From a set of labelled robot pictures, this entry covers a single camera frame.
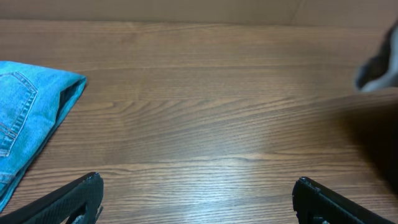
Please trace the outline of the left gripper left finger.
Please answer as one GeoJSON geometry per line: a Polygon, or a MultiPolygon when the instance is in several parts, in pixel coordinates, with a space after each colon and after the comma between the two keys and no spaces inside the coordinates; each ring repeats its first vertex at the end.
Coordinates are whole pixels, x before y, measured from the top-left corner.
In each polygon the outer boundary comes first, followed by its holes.
{"type": "Polygon", "coordinates": [[[103,207],[104,182],[90,172],[1,217],[4,224],[95,224],[103,207]]]}

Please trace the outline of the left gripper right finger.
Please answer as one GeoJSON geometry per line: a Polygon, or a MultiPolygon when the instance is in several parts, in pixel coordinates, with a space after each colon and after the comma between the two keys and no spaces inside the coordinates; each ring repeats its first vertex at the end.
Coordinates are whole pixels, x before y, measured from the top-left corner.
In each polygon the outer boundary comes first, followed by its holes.
{"type": "Polygon", "coordinates": [[[308,177],[296,181],[292,203],[300,224],[394,224],[308,177]]]}

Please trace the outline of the beige cotton shorts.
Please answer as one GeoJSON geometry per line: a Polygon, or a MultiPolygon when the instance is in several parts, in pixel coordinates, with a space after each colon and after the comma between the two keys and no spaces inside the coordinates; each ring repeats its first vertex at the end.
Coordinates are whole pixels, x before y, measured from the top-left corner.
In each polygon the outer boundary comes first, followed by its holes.
{"type": "Polygon", "coordinates": [[[386,32],[377,53],[359,68],[354,84],[361,92],[397,88],[397,21],[386,32]]]}

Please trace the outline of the folded blue denim jeans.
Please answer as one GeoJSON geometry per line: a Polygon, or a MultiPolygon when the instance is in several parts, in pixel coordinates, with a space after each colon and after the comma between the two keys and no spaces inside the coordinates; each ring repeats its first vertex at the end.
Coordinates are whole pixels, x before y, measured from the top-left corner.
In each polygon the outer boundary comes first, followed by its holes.
{"type": "Polygon", "coordinates": [[[86,85],[77,73],[1,62],[1,208],[86,85]]]}

